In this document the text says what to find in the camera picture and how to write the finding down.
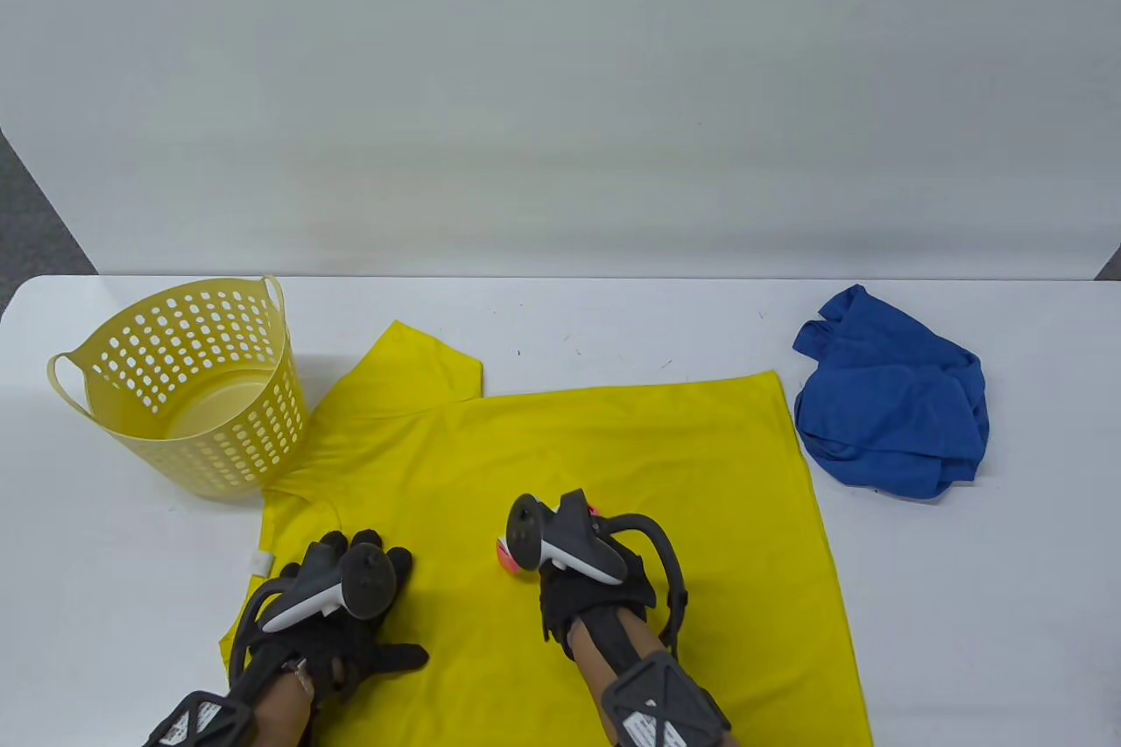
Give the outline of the person's right hand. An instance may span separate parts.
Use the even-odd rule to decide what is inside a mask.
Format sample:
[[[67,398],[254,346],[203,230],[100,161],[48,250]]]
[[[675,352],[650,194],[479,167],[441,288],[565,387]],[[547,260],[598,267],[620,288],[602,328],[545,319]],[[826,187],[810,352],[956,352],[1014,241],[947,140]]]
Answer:
[[[613,673],[632,668],[642,660],[619,618],[624,610],[647,622],[647,611],[657,605],[655,588],[647,574],[642,559],[632,550],[606,538],[608,547],[617,551],[626,563],[621,584],[604,584],[571,568],[556,568],[548,562],[540,569],[540,609],[545,638],[560,644],[568,660],[576,660],[571,635],[580,624],[589,631],[591,644],[600,658]]]

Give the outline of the person's left hand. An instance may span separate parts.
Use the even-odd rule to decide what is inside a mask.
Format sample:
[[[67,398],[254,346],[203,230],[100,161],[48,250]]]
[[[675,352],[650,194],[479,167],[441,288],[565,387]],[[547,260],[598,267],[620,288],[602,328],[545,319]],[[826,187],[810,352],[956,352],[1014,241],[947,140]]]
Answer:
[[[415,559],[385,547],[376,531],[333,531],[308,544],[300,562],[257,587],[229,648],[229,686],[245,701],[263,699],[281,674],[311,690],[311,702],[349,701],[369,677],[413,673],[428,651],[379,634],[404,594]]]

